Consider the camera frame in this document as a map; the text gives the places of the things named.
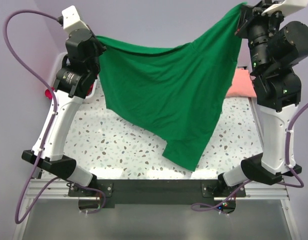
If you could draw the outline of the green t shirt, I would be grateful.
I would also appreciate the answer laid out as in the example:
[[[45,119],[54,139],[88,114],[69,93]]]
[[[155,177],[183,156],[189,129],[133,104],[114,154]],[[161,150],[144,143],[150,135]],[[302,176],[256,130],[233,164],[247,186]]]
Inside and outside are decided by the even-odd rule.
[[[158,48],[105,36],[99,73],[106,107],[166,141],[163,156],[194,171],[219,121],[241,48],[241,5],[192,42]]]

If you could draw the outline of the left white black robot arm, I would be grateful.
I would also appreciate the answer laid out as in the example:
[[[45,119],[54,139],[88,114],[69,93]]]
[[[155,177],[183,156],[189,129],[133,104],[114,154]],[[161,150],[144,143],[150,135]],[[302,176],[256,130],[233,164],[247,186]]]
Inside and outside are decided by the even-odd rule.
[[[72,121],[90,87],[100,72],[99,56],[106,50],[89,29],[72,31],[66,40],[67,54],[54,82],[52,101],[43,130],[32,149],[22,159],[72,183],[92,196],[97,191],[96,176],[78,166],[75,159],[64,154],[66,138]]]

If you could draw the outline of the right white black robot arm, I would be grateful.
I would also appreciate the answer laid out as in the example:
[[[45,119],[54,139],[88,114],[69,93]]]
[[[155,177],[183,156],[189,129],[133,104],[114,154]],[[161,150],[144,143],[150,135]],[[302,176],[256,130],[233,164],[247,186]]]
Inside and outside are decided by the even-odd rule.
[[[236,36],[248,40],[257,104],[263,116],[263,152],[218,176],[217,192],[229,196],[246,181],[280,184],[284,176],[297,177],[301,166],[293,156],[293,126],[299,107],[301,80],[293,67],[308,57],[308,26],[283,20],[307,7],[306,0],[263,0],[243,5]]]

